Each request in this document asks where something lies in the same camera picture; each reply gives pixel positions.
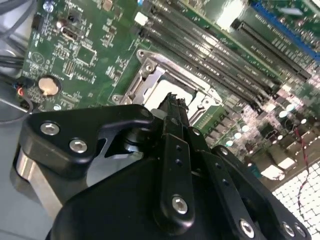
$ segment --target dimm slot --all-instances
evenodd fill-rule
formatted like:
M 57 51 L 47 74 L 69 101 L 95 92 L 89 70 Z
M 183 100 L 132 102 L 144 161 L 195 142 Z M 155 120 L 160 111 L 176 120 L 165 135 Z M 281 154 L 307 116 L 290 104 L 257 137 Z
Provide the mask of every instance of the dimm slot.
M 222 78 L 219 72 L 212 69 L 208 64 L 204 63 L 201 59 L 195 56 L 192 52 L 188 51 L 184 46 L 175 42 L 173 38 L 165 39 L 162 34 L 150 27 L 145 26 L 144 29 L 147 30 L 149 38 L 156 41 L 158 44 L 163 46 L 166 49 L 170 49 L 172 52 L 183 58 L 185 61 L 190 63 L 192 66 L 195 66 L 201 74 L 207 75 L 209 80 L 213 81 L 210 84 L 218 84 L 225 89 L 229 90 L 232 94 L 237 96 L 239 99 L 243 99 L 251 106 L 258 107 L 255 102 L 255 96 L 246 92 L 244 89 L 236 85 L 234 82 L 230 81 L 227 78 Z
M 216 71 L 220 71 L 220 74 L 229 77 L 233 82 L 246 89 L 253 96 L 256 95 L 257 99 L 263 103 L 268 95 L 263 88 L 258 86 L 255 81 L 245 76 L 241 70 L 234 68 L 227 61 L 222 60 L 212 54 L 210 50 L 199 45 L 193 37 L 187 35 L 184 31 L 174 26 L 171 22 L 157 16 L 151 16 L 155 22 L 153 23 L 153 29 L 161 29 L 166 35 L 173 37 L 181 45 L 192 51 L 202 61 L 210 64 L 210 67 Z
M 240 59 L 242 59 L 240 56 L 236 55 L 228 49 L 228 47 L 223 46 L 223 49 L 221 50 L 222 46 L 218 43 L 219 41 L 207 33 L 205 30 L 201 29 L 199 26 L 194 24 L 193 22 L 189 21 L 185 16 L 182 16 L 179 12 L 177 12 L 174 8 L 172 8 L 170 5 L 165 3 L 160 3 L 156 0 L 149 0 L 152 4 L 154 4 L 157 7 L 157 10 L 153 12 L 154 15 L 158 18 L 158 20 L 161 20 L 163 22 L 164 19 L 160 16 L 165 17 L 171 24 L 175 25 L 177 28 L 184 31 L 185 35 L 192 36 L 194 39 L 196 39 L 196 42 L 200 45 L 202 45 L 206 50 L 213 50 L 215 52 L 221 51 L 221 55 L 224 55 L 227 53 L 229 55 L 232 55 L 233 58 L 236 59 L 236 61 L 233 62 L 233 64 L 236 66 L 236 69 L 240 72 L 246 71 L 246 77 L 248 78 L 250 76 L 250 80 L 255 82 L 259 87 L 270 94 L 271 89 L 268 85 L 266 85 L 264 82 L 259 82 L 258 80 L 255 80 L 261 76 L 261 78 L 264 78 L 266 82 L 272 83 L 273 85 L 279 86 L 281 85 L 281 82 L 275 79 L 271 79 L 270 77 L 265 76 L 262 72 L 260 72 L 258 69 L 256 69 L 253 66 L 249 66 L 249 63 L 245 62 L 245 65 L 247 68 L 252 69 L 255 73 L 258 73 L 257 75 L 253 75 L 252 72 L 249 72 L 246 70 L 246 66 L 239 66 Z

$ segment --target ram slot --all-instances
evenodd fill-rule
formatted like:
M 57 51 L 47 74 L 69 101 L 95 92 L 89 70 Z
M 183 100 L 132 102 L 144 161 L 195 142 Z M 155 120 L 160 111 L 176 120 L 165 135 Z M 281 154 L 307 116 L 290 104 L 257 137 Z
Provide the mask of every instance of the ram slot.
M 153 23 L 153 29 L 161 30 L 163 35 L 170 36 L 175 39 L 179 44 L 184 46 L 189 51 L 193 52 L 195 56 L 201 59 L 204 63 L 207 63 L 212 69 L 219 72 L 225 78 L 229 78 L 230 81 L 239 85 L 242 89 L 245 89 L 252 96 L 256 96 L 256 99 L 264 103 L 268 94 L 261 88 L 255 85 L 252 81 L 243 77 L 241 73 L 234 68 L 230 67 L 227 62 L 222 62 L 203 46 L 200 46 L 191 36 L 186 35 L 183 31 L 166 22 L 163 19 L 157 17 L 157 21 Z
M 255 41 L 256 46 L 260 49 L 260 51 L 263 50 L 264 54 L 266 54 L 270 59 L 282 65 L 286 70 L 288 70 L 288 72 L 297 76 L 303 82 L 306 82 L 311 77 L 307 71 L 305 71 L 286 55 L 282 54 L 277 48 L 267 42 L 259 33 L 253 30 L 245 22 L 235 20 L 232 24 L 232 27 L 246 38 Z
M 210 56 L 206 58 L 205 61 L 217 68 L 221 72 L 221 74 L 224 74 L 233 79 L 233 81 L 237 82 L 237 84 L 239 84 L 243 88 L 246 88 L 252 94 L 256 94 L 260 99 L 260 102 L 263 102 L 265 98 L 268 97 L 268 94 L 263 90 L 263 88 L 256 85 L 254 81 L 244 76 L 241 71 L 234 68 L 224 59 L 210 54 Z
M 185 35 L 188 35 L 189 38 L 194 38 L 195 42 L 201 45 L 203 48 L 205 48 L 206 51 L 213 50 L 215 53 L 217 51 L 220 51 L 220 54 L 224 55 L 227 49 L 228 54 L 235 59 L 235 61 L 233 61 L 233 65 L 235 65 L 237 71 L 246 74 L 245 77 L 247 79 L 250 79 L 252 84 L 254 84 L 253 82 L 255 82 L 255 84 L 258 85 L 261 91 L 265 91 L 266 93 L 270 94 L 272 92 L 272 90 L 270 89 L 270 85 L 279 86 L 281 84 L 279 81 L 265 76 L 258 69 L 255 69 L 253 66 L 249 66 L 249 64 L 244 60 L 241 61 L 240 59 L 242 58 L 233 53 L 227 47 L 221 48 L 221 45 L 218 43 L 219 41 L 215 37 L 198 27 L 193 22 L 189 21 L 186 17 L 182 16 L 170 5 L 160 3 L 156 0 L 149 1 L 157 7 L 157 9 L 154 9 L 152 11 L 152 17 L 154 19 L 157 19 L 157 21 L 163 21 L 165 26 L 175 25 L 178 29 L 182 30 Z
M 163 48 L 169 49 L 179 57 L 183 58 L 187 63 L 195 66 L 200 72 L 203 72 L 204 75 L 207 75 L 207 79 L 213 82 L 209 82 L 211 85 L 219 84 L 225 89 L 229 90 L 232 94 L 237 96 L 239 99 L 243 99 L 251 106 L 256 106 L 258 99 L 254 94 L 246 91 L 239 85 L 237 85 L 232 80 L 224 77 L 220 72 L 213 69 L 209 64 L 204 62 L 201 58 L 196 56 L 192 51 L 188 50 L 185 46 L 177 42 L 174 38 L 169 37 L 166 34 L 163 34 L 159 29 L 155 30 L 147 25 L 144 26 L 144 29 L 148 33 L 148 37 L 160 44 Z

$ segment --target silver bolt head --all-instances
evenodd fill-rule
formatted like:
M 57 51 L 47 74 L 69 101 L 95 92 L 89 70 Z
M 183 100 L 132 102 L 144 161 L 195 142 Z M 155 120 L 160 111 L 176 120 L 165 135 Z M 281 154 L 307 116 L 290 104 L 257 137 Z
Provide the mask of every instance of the silver bolt head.
M 148 71 L 148 72 L 152 72 L 154 70 L 154 67 L 151 65 L 151 64 L 147 64 L 145 66 L 145 69 Z
M 74 139 L 69 143 L 69 147 L 72 151 L 77 154 L 83 154 L 85 151 L 88 150 L 87 144 L 79 139 Z
M 179 196 L 172 198 L 172 206 L 179 214 L 186 214 L 188 211 L 188 205 L 186 201 Z
M 306 232 L 297 223 L 295 223 L 294 226 L 295 226 L 295 229 L 298 231 L 298 233 L 302 235 L 302 237 L 305 238 L 307 236 Z
M 241 219 L 239 224 L 240 224 L 241 230 L 244 232 L 245 235 L 248 236 L 248 238 L 253 239 L 255 237 L 254 229 L 246 220 Z
M 45 135 L 54 136 L 57 135 L 60 132 L 60 128 L 58 125 L 51 123 L 51 122 L 45 122 L 40 126 L 41 132 L 43 132 Z
M 196 128 L 193 128 L 192 131 L 195 133 L 195 135 L 199 136 L 200 135 L 200 132 L 198 129 Z
M 295 236 L 294 230 L 285 221 L 282 223 L 282 226 L 288 235 L 290 235 L 291 237 Z
M 54 11 L 54 4 L 52 1 L 48 0 L 45 1 L 42 5 L 43 10 L 45 10 L 47 13 L 52 13 Z
M 228 151 L 223 147 L 221 148 L 221 152 L 226 156 L 228 155 Z

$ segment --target cable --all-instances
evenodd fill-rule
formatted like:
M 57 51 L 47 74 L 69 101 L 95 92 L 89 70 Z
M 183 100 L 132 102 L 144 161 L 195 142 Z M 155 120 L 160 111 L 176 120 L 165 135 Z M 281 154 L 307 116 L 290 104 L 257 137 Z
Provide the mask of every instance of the cable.
M 5 32 L 0 34 L 0 40 L 4 40 L 4 39 L 10 37 L 10 35 L 13 34 L 17 30 L 17 28 L 19 28 L 25 22 L 25 20 L 28 18 L 28 16 L 32 12 L 32 10 L 36 6 L 36 4 L 37 4 L 37 0 L 31 0 L 30 6 L 21 15 L 21 17 L 13 24 L 13 26 L 10 27 Z
M 300 142 L 301 142 L 301 147 L 302 147 L 302 154 L 303 154 L 303 160 L 304 160 L 304 163 L 306 165 L 306 171 L 307 171 L 307 175 L 305 177 L 305 180 L 304 182 L 301 184 L 300 188 L 299 188 L 299 192 L 298 192 L 298 208 L 299 208 L 299 213 L 301 215 L 301 217 L 303 218 L 304 221 L 305 220 L 305 216 L 303 215 L 303 213 L 301 212 L 301 207 L 302 207 L 302 204 L 301 204 L 301 201 L 300 201 L 300 197 L 301 197 L 301 192 L 302 192 L 302 189 L 304 188 L 304 186 L 307 184 L 308 182 L 308 178 L 309 178 L 309 175 L 310 175 L 310 171 L 309 171 L 309 162 L 308 162 L 308 156 L 306 154 L 306 144 L 305 144 L 305 141 L 303 140 L 303 138 L 300 136 L 299 134 L 299 131 L 298 131 L 298 128 L 295 128 L 295 134 L 297 135 L 297 137 L 299 138 Z
M 18 94 L 21 98 L 23 98 L 23 99 L 28 103 L 28 105 L 29 105 L 28 111 L 27 111 L 25 114 L 23 114 L 23 115 L 15 118 L 15 119 L 0 121 L 0 126 L 1 126 L 1 125 L 6 125 L 6 124 L 13 124 L 13 123 L 22 121 L 22 120 L 25 119 L 27 116 L 29 116 L 29 114 L 32 113 L 32 111 L 34 110 L 34 105 L 33 105 L 32 101 L 30 100 L 30 98 L 28 98 L 27 96 L 25 96 L 22 87 L 18 87 L 18 88 L 17 88 L 17 94 Z
M 24 62 L 24 58 L 23 57 L 16 57 L 16 56 L 4 56 L 4 55 L 0 55 L 0 61 L 3 62 Z
M 0 67 L 3 68 L 11 68 L 11 69 L 21 69 L 23 66 L 23 62 L 5 62 L 5 61 L 0 61 Z
M 13 9 L 20 7 L 22 4 L 26 3 L 26 0 L 7 0 L 0 3 L 0 15 L 6 14 Z

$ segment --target pcie slot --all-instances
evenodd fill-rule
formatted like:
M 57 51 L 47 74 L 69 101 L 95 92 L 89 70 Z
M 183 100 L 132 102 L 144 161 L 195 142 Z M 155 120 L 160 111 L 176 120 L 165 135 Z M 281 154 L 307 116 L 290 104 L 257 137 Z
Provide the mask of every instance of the pcie slot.
M 277 17 L 268 12 L 260 2 L 253 2 L 251 4 L 252 8 L 256 10 L 262 17 L 264 17 L 269 23 L 280 30 L 289 40 L 296 44 L 300 49 L 302 49 L 306 54 L 312 57 L 315 61 L 320 61 L 320 53 L 315 52 L 309 46 L 307 46 L 300 37 L 296 36 L 292 31 L 290 31 L 286 26 L 277 20 Z
M 174 39 L 174 41 L 176 41 L 177 44 L 187 49 L 188 53 L 192 53 L 193 56 L 199 59 L 202 65 L 206 64 L 208 67 L 210 67 L 210 69 L 219 73 L 219 75 L 222 78 L 224 78 L 227 82 L 232 82 L 233 84 L 246 90 L 248 94 L 250 93 L 251 97 L 254 97 L 259 102 L 263 102 L 265 100 L 265 96 L 258 93 L 258 92 L 261 92 L 260 88 L 258 88 L 257 86 L 256 88 L 252 87 L 253 83 L 247 79 L 245 82 L 244 79 L 240 80 L 237 77 L 234 77 L 232 74 L 230 74 L 232 69 L 229 68 L 228 70 L 226 70 L 222 67 L 222 65 L 224 65 L 224 67 L 227 68 L 228 63 L 223 63 L 221 61 L 218 63 L 219 60 L 217 58 L 211 59 L 210 57 L 213 58 L 214 57 L 213 55 L 211 55 L 208 51 L 203 50 L 201 47 L 198 46 L 198 44 L 196 43 L 191 44 L 191 43 L 194 43 L 193 40 L 191 40 L 190 37 L 186 39 L 185 34 L 183 32 L 179 32 L 179 29 L 172 28 L 172 26 L 170 27 L 168 25 L 162 25 L 162 24 L 159 24 L 158 22 L 153 24 L 152 29 L 157 30 L 163 36 L 168 36 Z
M 180 43 L 176 42 L 175 39 L 163 36 L 159 31 L 154 30 L 153 28 L 148 26 L 144 26 L 144 29 L 147 30 L 148 37 L 151 40 L 174 52 L 176 55 L 184 59 L 188 64 L 194 66 L 195 69 L 199 70 L 201 72 L 200 74 L 206 75 L 207 79 L 211 81 L 209 82 L 210 84 L 218 84 L 229 90 L 238 98 L 243 99 L 248 104 L 257 105 L 256 101 L 258 100 L 254 95 L 250 94 L 230 79 L 226 77 L 223 78 L 219 72 L 215 71 L 208 64 L 204 63 L 195 54 L 186 49 Z
M 293 75 L 297 76 L 303 82 L 306 82 L 311 77 L 311 75 L 307 71 L 305 71 L 302 67 L 296 64 L 286 55 L 281 53 L 272 44 L 267 42 L 259 33 L 253 30 L 245 22 L 235 20 L 232 24 L 232 27 L 235 28 L 241 35 L 255 41 L 255 45 L 260 50 L 263 50 L 264 54 L 266 54 L 275 63 L 282 65 L 286 70 L 288 70 Z
M 194 38 L 196 42 L 198 44 L 201 44 L 204 48 L 206 48 L 206 50 L 213 50 L 216 54 L 218 53 L 217 51 L 219 51 L 221 54 L 220 57 L 226 54 L 232 56 L 235 59 L 235 61 L 232 62 L 233 63 L 232 67 L 237 72 L 242 72 L 243 78 L 250 79 L 251 84 L 258 85 L 258 87 L 261 88 L 261 90 L 265 91 L 268 94 L 272 92 L 272 89 L 265 82 L 268 82 L 269 84 L 276 85 L 276 86 L 281 85 L 281 82 L 265 76 L 258 69 L 253 69 L 252 66 L 248 66 L 248 63 L 245 63 L 245 65 L 247 66 L 248 69 L 251 69 L 251 71 L 253 71 L 255 75 L 252 72 L 246 70 L 245 67 L 240 67 L 239 66 L 239 62 L 241 62 L 240 56 L 237 56 L 226 46 L 223 46 L 223 49 L 221 49 L 222 46 L 218 43 L 218 40 L 215 37 L 213 37 L 212 35 L 207 33 L 205 30 L 198 27 L 193 22 L 189 21 L 187 18 L 182 16 L 178 11 L 172 8 L 171 6 L 175 6 L 174 2 L 172 2 L 170 6 L 165 3 L 160 3 L 159 1 L 156 1 L 156 0 L 149 0 L 149 1 L 157 7 L 157 10 L 154 10 L 152 12 L 152 14 L 156 16 L 157 20 L 164 21 L 164 18 L 167 19 L 166 24 L 164 24 L 164 26 L 175 25 L 176 28 L 183 31 L 184 35 L 188 35 L 190 38 Z M 259 78 L 263 79 L 265 82 L 256 80 Z

